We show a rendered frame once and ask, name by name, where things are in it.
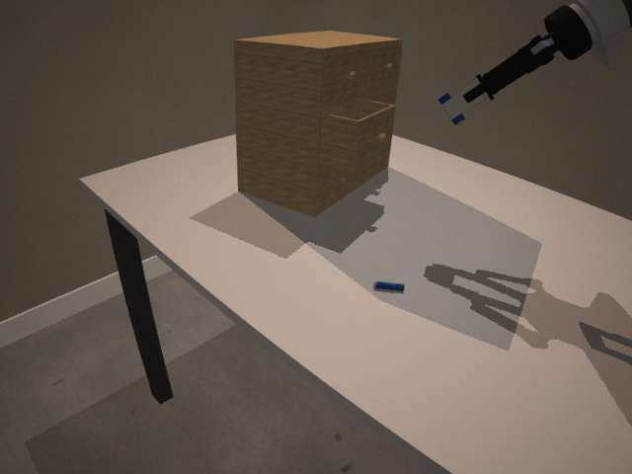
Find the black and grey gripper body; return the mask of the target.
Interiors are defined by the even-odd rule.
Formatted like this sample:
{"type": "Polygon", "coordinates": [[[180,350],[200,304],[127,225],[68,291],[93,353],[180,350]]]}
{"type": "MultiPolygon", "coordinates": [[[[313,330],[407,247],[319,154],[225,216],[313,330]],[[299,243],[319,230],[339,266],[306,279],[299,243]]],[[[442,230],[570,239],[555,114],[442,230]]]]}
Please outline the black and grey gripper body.
{"type": "Polygon", "coordinates": [[[553,39],[554,41],[548,46],[550,49],[548,54],[560,50],[565,57],[575,60],[592,49],[593,41],[590,32],[571,7],[561,6],[545,18],[544,24],[549,34],[543,37],[543,40],[553,39]]]}

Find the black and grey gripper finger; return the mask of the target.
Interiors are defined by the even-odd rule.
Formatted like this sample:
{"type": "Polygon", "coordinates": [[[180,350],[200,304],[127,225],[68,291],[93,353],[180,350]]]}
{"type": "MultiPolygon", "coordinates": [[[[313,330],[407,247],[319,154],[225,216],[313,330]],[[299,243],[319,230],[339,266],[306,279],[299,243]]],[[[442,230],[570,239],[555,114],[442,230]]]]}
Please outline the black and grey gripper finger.
{"type": "Polygon", "coordinates": [[[550,52],[548,46],[552,43],[554,43],[553,39],[543,40],[541,36],[538,35],[533,38],[529,44],[519,49],[517,53],[506,59],[488,73],[485,73],[483,77],[478,74],[477,79],[479,81],[476,81],[443,103],[442,106],[451,119],[456,118],[488,97],[488,94],[492,94],[496,89],[500,88],[523,71],[531,71],[540,64],[547,63],[553,59],[555,57],[553,53],[551,52],[548,54],[548,52],[550,52]],[[534,63],[546,54],[548,55],[534,63]]]}
{"type": "MultiPolygon", "coordinates": [[[[553,59],[551,59],[550,61],[552,61],[553,59]]],[[[548,61],[547,63],[549,63],[550,61],[548,61]]],[[[541,65],[546,65],[547,63],[542,63],[541,65]]],[[[538,67],[540,67],[541,65],[539,65],[538,67]]],[[[538,67],[534,68],[532,71],[534,71],[535,69],[537,69],[538,67]]],[[[468,111],[470,111],[471,109],[473,109],[474,107],[476,107],[477,105],[479,105],[480,103],[482,103],[483,101],[485,101],[486,99],[490,98],[491,101],[494,100],[494,94],[497,94],[497,92],[499,92],[500,90],[502,90],[503,88],[505,88],[506,86],[510,85],[513,81],[515,81],[516,79],[518,79],[519,77],[523,76],[526,73],[531,73],[532,71],[523,71],[521,74],[517,75],[515,78],[513,78],[512,80],[510,80],[508,83],[504,84],[503,86],[501,86],[500,88],[498,88],[497,90],[495,90],[493,92],[493,94],[488,94],[489,97],[483,99],[482,101],[480,101],[479,103],[477,103],[476,105],[474,105],[473,107],[471,107],[470,109],[468,109],[466,112],[463,112],[462,114],[464,115],[465,113],[467,113],[468,111]],[[518,77],[518,78],[517,78],[518,77]]]]}

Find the brown wooden chest of drawers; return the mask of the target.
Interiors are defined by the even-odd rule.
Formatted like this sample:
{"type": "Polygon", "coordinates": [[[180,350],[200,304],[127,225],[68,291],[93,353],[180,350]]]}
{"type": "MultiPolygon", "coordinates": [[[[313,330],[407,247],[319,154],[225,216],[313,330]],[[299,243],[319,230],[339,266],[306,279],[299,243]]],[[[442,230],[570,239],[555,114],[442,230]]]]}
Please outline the brown wooden chest of drawers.
{"type": "Polygon", "coordinates": [[[238,192],[316,217],[322,112],[398,88],[402,39],[322,31],[234,40],[238,192]],[[333,34],[334,33],[334,34],[333,34]],[[385,41],[383,41],[385,40],[385,41]],[[366,43],[367,42],[367,43],[366,43]],[[397,84],[366,93],[369,47],[400,43],[397,84]],[[364,94],[322,108],[325,52],[365,47],[364,94]]]}

